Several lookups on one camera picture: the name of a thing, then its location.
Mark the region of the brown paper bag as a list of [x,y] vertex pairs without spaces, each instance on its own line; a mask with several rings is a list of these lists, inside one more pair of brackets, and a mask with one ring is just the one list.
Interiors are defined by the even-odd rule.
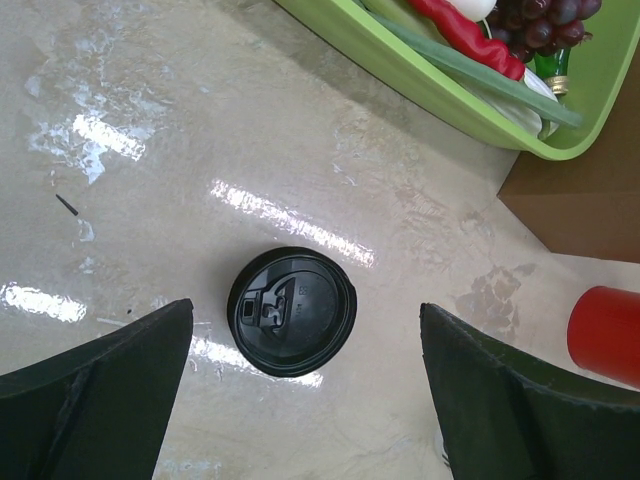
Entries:
[[553,253],[639,261],[639,55],[594,144],[551,162],[521,153],[498,192]]

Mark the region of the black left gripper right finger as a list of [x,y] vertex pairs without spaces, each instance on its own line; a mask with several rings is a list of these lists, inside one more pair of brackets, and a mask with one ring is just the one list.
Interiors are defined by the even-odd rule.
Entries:
[[639,394],[420,310],[431,395],[456,479],[636,479]]

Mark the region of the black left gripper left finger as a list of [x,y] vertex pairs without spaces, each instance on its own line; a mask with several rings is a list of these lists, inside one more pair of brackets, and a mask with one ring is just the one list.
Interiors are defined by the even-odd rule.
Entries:
[[152,478],[192,333],[181,299],[2,375],[2,478]]

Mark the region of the black plastic coffee lid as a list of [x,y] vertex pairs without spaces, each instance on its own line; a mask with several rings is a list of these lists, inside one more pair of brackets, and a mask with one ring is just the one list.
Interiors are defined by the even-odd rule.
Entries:
[[249,262],[227,300],[235,344],[259,371],[297,378],[329,362],[345,345],[357,314],[346,272],[305,247],[279,247]]

